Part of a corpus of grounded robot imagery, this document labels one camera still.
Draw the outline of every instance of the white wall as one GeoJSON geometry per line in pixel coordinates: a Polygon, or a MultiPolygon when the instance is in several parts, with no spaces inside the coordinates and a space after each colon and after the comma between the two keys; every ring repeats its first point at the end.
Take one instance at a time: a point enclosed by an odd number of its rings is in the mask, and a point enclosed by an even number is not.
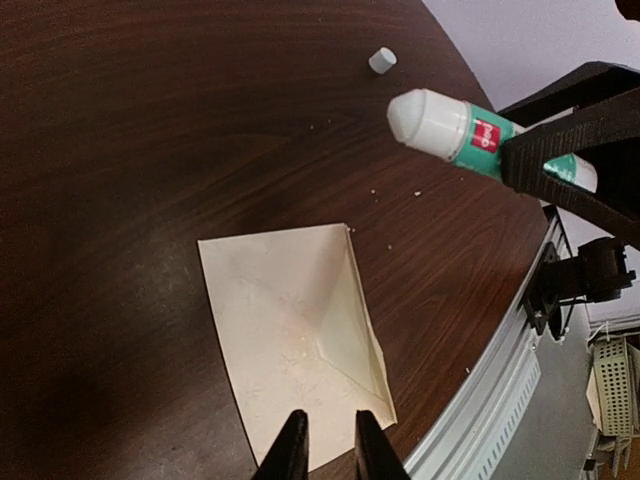
{"type": "MultiPolygon", "coordinates": [[[[423,0],[475,73],[496,110],[591,60],[640,69],[640,23],[614,0],[423,0]]],[[[566,214],[572,246],[603,235],[566,214]]],[[[640,253],[627,249],[640,275],[640,253]]],[[[640,282],[622,299],[590,307],[592,319],[640,316],[640,282]]]]}

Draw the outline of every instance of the green label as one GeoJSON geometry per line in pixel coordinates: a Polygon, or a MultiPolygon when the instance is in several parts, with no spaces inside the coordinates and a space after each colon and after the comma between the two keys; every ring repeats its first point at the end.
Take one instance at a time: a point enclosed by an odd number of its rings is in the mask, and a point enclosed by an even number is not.
{"type": "MultiPolygon", "coordinates": [[[[471,122],[464,143],[453,164],[502,181],[500,146],[519,132],[506,118],[471,105],[471,122]]],[[[576,178],[576,159],[573,154],[549,160],[548,172],[561,180],[573,183],[576,178]]]]}

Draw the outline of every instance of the glue stick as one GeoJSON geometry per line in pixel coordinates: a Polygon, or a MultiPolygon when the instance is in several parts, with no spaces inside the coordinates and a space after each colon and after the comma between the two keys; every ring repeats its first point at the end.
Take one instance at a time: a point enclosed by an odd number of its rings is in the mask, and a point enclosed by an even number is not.
{"type": "MultiPolygon", "coordinates": [[[[500,182],[500,145],[525,131],[495,113],[427,89],[391,100],[387,119],[399,142],[500,182]]],[[[593,165],[573,153],[549,160],[544,171],[592,193],[598,188],[593,165]]]]}

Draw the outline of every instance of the gray floor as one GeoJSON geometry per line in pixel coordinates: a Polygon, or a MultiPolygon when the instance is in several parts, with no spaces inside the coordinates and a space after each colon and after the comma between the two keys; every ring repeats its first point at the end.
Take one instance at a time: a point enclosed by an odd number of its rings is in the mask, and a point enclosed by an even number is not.
{"type": "Polygon", "coordinates": [[[563,345],[545,332],[537,350],[542,376],[492,480],[578,479],[595,435],[586,399],[591,365],[584,306],[563,345]]]}

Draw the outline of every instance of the dark wood tabletop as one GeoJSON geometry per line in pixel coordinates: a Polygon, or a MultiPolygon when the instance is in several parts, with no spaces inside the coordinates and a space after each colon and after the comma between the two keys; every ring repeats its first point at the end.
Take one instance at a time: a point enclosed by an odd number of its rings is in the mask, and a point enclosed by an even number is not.
{"type": "Polygon", "coordinates": [[[488,105],[420,0],[5,0],[0,22],[0,478],[250,478],[196,240],[334,222],[404,458],[545,230],[393,140],[409,89],[488,105]]]}

